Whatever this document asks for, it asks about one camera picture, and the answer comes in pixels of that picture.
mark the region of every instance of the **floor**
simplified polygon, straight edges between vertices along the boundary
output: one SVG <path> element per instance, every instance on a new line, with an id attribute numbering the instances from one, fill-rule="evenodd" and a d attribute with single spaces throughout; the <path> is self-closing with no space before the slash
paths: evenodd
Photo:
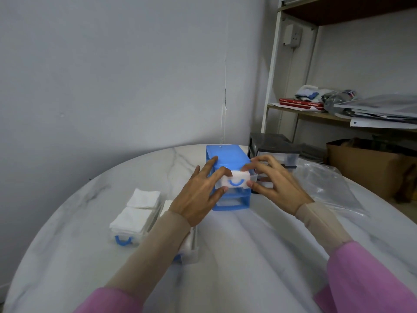
<path id="1" fill-rule="evenodd" d="M 402 214 L 406 215 L 411 221 L 417 224 L 417 201 L 410 203 L 398 204 L 394 201 L 389 201 L 394 207 L 397 208 Z"/>

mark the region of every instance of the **hand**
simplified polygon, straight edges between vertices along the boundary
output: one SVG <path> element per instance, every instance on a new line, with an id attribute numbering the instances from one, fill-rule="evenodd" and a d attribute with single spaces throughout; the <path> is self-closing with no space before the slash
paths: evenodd
<path id="1" fill-rule="evenodd" d="M 216 161 L 217 156 L 211 158 L 201 171 L 200 166 L 197 166 L 190 180 L 169 207 L 170 211 L 182 215 L 191 227 L 200 223 L 229 189 L 223 186 L 210 195 L 216 182 L 223 176 L 232 177 L 232 172 L 229 169 L 220 167 L 210 178 L 207 178 Z"/>
<path id="2" fill-rule="evenodd" d="M 269 166 L 260 163 L 267 161 Z M 258 156 L 251 159 L 251 163 L 243 166 L 242 171 L 255 169 L 258 173 L 266 173 L 268 177 L 260 181 L 271 181 L 273 189 L 265 188 L 253 181 L 247 185 L 254 191 L 266 196 L 280 209 L 295 215 L 298 208 L 305 203 L 312 203 L 314 200 L 301 188 L 294 177 L 271 155 Z"/>

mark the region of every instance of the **pink sleeve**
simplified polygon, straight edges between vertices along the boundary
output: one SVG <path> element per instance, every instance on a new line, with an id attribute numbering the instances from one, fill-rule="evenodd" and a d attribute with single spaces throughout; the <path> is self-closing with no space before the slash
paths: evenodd
<path id="1" fill-rule="evenodd" d="M 133 296 L 114 288 L 99 288 L 74 313 L 141 313 L 143 304 Z"/>
<path id="2" fill-rule="evenodd" d="M 417 312 L 416 296 L 358 242 L 331 255 L 327 274 L 330 288 L 314 298 L 326 313 Z"/>

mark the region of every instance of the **clear plastic bag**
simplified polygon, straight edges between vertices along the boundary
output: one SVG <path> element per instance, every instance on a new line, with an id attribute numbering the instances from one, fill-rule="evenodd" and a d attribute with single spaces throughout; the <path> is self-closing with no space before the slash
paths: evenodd
<path id="1" fill-rule="evenodd" d="M 368 215 L 336 168 L 300 158 L 293 175 L 315 201 L 334 210 Z"/>

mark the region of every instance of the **brown box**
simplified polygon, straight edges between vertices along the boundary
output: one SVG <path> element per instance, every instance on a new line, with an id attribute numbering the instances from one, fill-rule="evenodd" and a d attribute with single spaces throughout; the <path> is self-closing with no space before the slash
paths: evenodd
<path id="1" fill-rule="evenodd" d="M 375 142 L 356 138 L 352 146 L 348 139 L 327 143 L 328 162 L 341 174 L 362 185 L 383 199 L 404 190 L 409 178 L 417 173 L 417 152 L 389 145 L 386 152 L 373 150 Z"/>

